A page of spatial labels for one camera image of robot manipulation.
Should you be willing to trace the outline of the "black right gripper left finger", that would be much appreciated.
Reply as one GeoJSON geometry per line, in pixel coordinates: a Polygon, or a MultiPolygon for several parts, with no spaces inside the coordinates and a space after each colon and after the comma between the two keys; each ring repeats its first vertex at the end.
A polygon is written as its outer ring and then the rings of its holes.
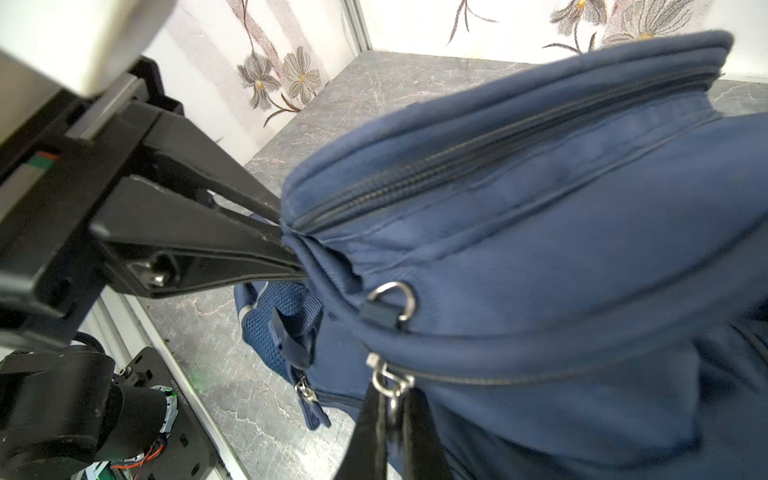
{"type": "Polygon", "coordinates": [[[335,480],[387,478],[387,398],[369,385],[335,480]]]}

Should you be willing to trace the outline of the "navy blue student backpack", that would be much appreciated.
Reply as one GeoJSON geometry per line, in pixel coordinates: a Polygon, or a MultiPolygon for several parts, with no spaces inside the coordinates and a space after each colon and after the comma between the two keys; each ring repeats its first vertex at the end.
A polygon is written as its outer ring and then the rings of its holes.
{"type": "Polygon", "coordinates": [[[234,289],[310,429],[408,392],[452,479],[767,475],[767,117],[708,98],[726,31],[409,106],[282,188],[305,276],[234,289]]]}

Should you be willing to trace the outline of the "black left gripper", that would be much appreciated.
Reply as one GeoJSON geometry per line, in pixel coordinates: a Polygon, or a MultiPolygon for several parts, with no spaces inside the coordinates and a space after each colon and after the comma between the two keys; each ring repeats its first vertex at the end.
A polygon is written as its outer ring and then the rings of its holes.
{"type": "Polygon", "coordinates": [[[25,108],[1,143],[2,347],[70,343],[107,282],[90,236],[111,287],[139,297],[304,278],[278,197],[182,110],[148,57],[93,100],[57,88],[25,108]],[[154,118],[129,122],[141,101],[170,111],[142,140],[149,173],[106,198],[154,118]]]}

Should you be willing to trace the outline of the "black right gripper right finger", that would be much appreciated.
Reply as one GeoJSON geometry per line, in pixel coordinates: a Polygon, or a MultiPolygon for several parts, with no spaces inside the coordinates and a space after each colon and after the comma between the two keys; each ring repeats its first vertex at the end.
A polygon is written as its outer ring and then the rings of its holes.
{"type": "Polygon", "coordinates": [[[401,419],[403,479],[448,480],[453,478],[435,428],[429,403],[421,390],[405,397],[401,419]]]}

